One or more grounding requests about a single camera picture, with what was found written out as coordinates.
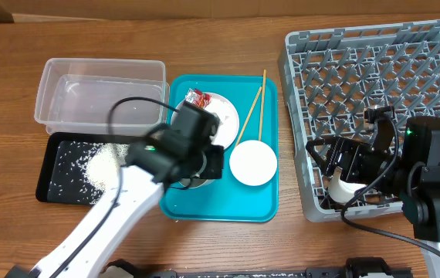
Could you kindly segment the grey bowl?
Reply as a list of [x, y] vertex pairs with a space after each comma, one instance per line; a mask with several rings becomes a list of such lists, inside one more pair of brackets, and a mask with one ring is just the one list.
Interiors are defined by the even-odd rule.
[[210, 185], [213, 183], [214, 179], [202, 179], [198, 177], [193, 178], [182, 178], [178, 183], [180, 184], [179, 188], [181, 190], [200, 188], [204, 185]]

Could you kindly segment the small white cup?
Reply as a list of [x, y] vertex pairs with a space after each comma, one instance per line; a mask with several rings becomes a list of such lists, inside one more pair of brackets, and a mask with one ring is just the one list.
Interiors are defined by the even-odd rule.
[[341, 178], [341, 171], [336, 170], [330, 179], [330, 183], [327, 187], [330, 198], [339, 204], [346, 204], [353, 197], [354, 193], [362, 188], [367, 187], [366, 184], [350, 183], [343, 181]]

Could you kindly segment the medium white bowl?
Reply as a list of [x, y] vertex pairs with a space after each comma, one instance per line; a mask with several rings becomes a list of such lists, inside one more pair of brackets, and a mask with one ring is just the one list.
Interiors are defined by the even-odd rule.
[[239, 182], [248, 186], [260, 186], [273, 178], [278, 160], [268, 144], [250, 140], [234, 147], [229, 158], [229, 167]]

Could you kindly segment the large white plate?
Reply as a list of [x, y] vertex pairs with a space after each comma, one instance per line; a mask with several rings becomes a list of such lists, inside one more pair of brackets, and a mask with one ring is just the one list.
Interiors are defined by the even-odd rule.
[[207, 92], [212, 98], [210, 104], [205, 109], [215, 114], [219, 120], [219, 127], [213, 137], [214, 145], [221, 145], [227, 149], [237, 138], [239, 132], [239, 115], [235, 106], [224, 96], [217, 93]]

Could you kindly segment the red snack wrapper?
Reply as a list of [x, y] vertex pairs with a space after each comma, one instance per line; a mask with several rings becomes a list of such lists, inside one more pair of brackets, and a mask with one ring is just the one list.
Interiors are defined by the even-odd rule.
[[212, 100], [212, 96], [208, 93], [203, 93], [199, 89], [190, 88], [184, 98], [185, 102], [194, 104], [200, 108], [206, 108]]

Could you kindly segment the wooden chopstick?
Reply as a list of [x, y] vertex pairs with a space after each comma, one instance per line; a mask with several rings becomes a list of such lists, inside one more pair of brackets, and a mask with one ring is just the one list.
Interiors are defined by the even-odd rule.
[[251, 118], [251, 116], [252, 116], [252, 112], [254, 111], [254, 108], [255, 108], [255, 106], [256, 106], [256, 104], [257, 104], [257, 101], [258, 101], [258, 99], [259, 99], [259, 96], [260, 96], [261, 92], [262, 92], [262, 87], [260, 87], [260, 88], [258, 89], [257, 94], [256, 94], [256, 96], [255, 96], [255, 98], [254, 98], [254, 100], [253, 100], [253, 102], [252, 102], [252, 105], [251, 105], [251, 107], [250, 107], [250, 109], [249, 109], [248, 115], [246, 116], [246, 119], [245, 119], [245, 121], [244, 121], [244, 123], [243, 123], [243, 125], [242, 125], [242, 129], [241, 129], [241, 131], [239, 132], [239, 136], [237, 137], [237, 140], [236, 140], [236, 142], [235, 142], [235, 146], [236, 146], [236, 147], [239, 145], [240, 140], [242, 139], [242, 136], [243, 136], [243, 134], [244, 134], [244, 132], [245, 132], [245, 129], [246, 129], [247, 125], [248, 125], [248, 122], [249, 122], [249, 120], [250, 120], [250, 118]]
[[259, 136], [258, 140], [262, 140], [262, 130], [263, 130], [263, 121], [264, 121], [264, 103], [265, 103], [265, 93], [266, 93], [266, 69], [263, 70], [262, 75], [262, 87], [261, 87], [261, 104], [260, 104], [260, 113], [259, 113]]

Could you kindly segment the white rice pile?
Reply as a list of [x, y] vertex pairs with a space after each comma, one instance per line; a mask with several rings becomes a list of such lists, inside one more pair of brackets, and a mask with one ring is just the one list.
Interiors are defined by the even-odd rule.
[[59, 144], [47, 199], [50, 202], [94, 205], [124, 164], [127, 144], [63, 141]]

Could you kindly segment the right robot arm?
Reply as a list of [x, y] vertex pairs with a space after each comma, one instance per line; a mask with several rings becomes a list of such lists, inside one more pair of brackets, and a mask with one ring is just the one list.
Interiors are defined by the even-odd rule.
[[[401, 140], [393, 115], [393, 107], [364, 111], [364, 119], [374, 125], [370, 144], [332, 136], [308, 142], [306, 150], [323, 175], [330, 177], [339, 168], [339, 181], [360, 185], [340, 211], [343, 222], [419, 247], [429, 275], [440, 277], [440, 117], [408, 118]], [[346, 217], [349, 207], [373, 189], [402, 202], [402, 212], [413, 226], [412, 238]]]

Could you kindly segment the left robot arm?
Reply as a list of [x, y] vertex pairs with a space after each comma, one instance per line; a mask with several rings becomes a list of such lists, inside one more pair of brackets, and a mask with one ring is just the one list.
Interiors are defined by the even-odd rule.
[[7, 277], [97, 277], [135, 224], [174, 183], [220, 179], [224, 148], [212, 143], [218, 116], [184, 102], [170, 124], [132, 143], [108, 185], [69, 236], [31, 270], [13, 266]]

